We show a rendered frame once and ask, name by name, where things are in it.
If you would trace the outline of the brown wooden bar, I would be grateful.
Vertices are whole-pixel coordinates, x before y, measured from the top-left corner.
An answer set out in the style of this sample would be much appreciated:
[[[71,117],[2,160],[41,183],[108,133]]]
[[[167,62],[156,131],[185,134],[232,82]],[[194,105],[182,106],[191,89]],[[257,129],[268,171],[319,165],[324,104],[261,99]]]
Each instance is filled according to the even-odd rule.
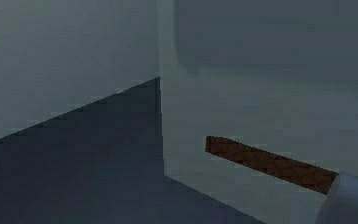
[[[327,195],[339,176],[305,162],[255,148],[225,137],[207,136],[205,151],[244,167]]]

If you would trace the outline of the pale grey rounded object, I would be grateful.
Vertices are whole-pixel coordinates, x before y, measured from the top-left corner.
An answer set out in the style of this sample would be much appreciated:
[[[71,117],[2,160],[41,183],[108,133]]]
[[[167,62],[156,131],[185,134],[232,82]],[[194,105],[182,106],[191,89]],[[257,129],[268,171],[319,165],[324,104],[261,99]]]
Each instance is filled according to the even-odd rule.
[[[358,224],[358,176],[335,178],[314,224]]]

